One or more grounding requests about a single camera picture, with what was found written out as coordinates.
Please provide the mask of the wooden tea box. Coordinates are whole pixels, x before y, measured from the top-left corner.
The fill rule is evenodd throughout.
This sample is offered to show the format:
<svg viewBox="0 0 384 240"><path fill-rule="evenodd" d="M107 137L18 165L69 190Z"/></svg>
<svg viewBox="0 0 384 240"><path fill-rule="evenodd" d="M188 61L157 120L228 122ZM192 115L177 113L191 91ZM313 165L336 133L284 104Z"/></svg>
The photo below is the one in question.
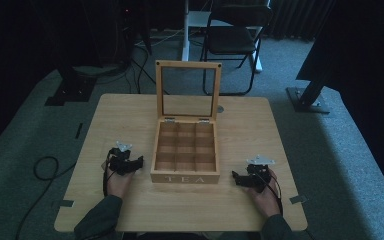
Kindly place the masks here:
<svg viewBox="0 0 384 240"><path fill-rule="evenodd" d="M150 175L154 183L216 184L220 177L217 111L222 65L215 62L158 60L157 127ZM164 92L164 82L182 70L213 76L206 96Z"/></svg>

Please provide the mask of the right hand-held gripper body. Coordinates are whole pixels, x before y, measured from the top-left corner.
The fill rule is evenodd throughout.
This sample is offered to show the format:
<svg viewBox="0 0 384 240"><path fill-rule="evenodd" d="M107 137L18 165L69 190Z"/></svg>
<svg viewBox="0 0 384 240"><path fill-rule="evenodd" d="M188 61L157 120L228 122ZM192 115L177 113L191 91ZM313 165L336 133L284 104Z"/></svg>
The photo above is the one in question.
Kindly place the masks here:
<svg viewBox="0 0 384 240"><path fill-rule="evenodd" d="M275 163L274 160L257 155L252 159L247 159L246 170L248 172L248 187L254 188L261 193L271 179L269 166Z"/></svg>

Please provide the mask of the person's left hand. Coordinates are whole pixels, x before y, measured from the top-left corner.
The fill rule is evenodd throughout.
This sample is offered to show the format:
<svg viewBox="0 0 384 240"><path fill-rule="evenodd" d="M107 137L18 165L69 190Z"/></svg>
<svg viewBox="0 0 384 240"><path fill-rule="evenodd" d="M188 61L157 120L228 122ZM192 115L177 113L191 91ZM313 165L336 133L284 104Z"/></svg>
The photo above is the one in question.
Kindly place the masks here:
<svg viewBox="0 0 384 240"><path fill-rule="evenodd" d="M119 175L118 173L112 171L109 168L109 165L107 165L106 172L104 174L104 192L107 195L123 199L129 190L134 175L135 173L130 173L127 176Z"/></svg>

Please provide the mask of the black stand with metal foot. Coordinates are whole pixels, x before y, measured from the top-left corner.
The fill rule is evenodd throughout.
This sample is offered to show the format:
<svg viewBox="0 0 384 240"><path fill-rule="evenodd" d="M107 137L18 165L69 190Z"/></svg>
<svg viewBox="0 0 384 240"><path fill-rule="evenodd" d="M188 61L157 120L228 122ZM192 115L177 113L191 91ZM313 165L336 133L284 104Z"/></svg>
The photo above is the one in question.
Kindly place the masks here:
<svg viewBox="0 0 384 240"><path fill-rule="evenodd" d="M296 112L309 112L329 114L330 110L321 96L321 91L331 73L332 67L303 66L298 73L298 79L309 80L306 88L288 87L286 89L289 99Z"/></svg>

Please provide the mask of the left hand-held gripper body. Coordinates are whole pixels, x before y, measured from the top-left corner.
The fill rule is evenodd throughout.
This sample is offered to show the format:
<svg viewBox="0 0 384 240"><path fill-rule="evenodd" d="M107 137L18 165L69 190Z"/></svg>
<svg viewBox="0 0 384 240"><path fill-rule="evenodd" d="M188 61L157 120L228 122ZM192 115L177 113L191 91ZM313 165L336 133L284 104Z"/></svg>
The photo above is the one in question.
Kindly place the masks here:
<svg viewBox="0 0 384 240"><path fill-rule="evenodd" d="M135 166L129 160L132 144L123 144L120 141L116 142L116 146L109 150L107 160L110 163L110 169L119 175L124 175L126 167Z"/></svg>

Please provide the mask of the person's right hand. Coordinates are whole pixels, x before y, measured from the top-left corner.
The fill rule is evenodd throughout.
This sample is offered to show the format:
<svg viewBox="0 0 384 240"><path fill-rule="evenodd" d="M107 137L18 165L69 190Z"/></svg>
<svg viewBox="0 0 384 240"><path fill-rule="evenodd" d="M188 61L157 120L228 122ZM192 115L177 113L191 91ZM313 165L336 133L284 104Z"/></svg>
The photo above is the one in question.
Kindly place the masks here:
<svg viewBox="0 0 384 240"><path fill-rule="evenodd" d="M281 213L279 193L276 185L277 178L272 170L269 170L269 172L271 173L271 180L261 193L252 188L245 189L245 192L250 196L260 214L266 219Z"/></svg>

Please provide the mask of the black folding chair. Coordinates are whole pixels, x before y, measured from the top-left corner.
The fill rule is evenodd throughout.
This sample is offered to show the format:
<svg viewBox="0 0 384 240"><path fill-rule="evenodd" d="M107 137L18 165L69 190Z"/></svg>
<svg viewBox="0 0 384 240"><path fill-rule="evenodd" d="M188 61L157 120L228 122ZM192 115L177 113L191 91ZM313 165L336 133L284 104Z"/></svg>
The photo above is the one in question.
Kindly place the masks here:
<svg viewBox="0 0 384 240"><path fill-rule="evenodd" d="M272 17L270 0L214 0L205 28L200 60L207 62L209 53L215 55L215 60L222 60L225 56L229 61L241 55L238 65L241 68L249 57L255 55L248 88L221 93L221 96L244 96L252 89L262 35Z"/></svg>

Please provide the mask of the black stand base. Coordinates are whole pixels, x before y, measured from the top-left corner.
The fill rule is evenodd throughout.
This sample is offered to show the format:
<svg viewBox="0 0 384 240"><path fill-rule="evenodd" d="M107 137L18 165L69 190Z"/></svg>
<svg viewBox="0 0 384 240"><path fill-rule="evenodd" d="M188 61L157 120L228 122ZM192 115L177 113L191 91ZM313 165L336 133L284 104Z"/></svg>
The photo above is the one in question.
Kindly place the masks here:
<svg viewBox="0 0 384 240"><path fill-rule="evenodd" d="M71 66L57 68L62 81L53 96L50 96L46 106L63 106L66 102L88 102L94 86L95 77L82 76Z"/></svg>

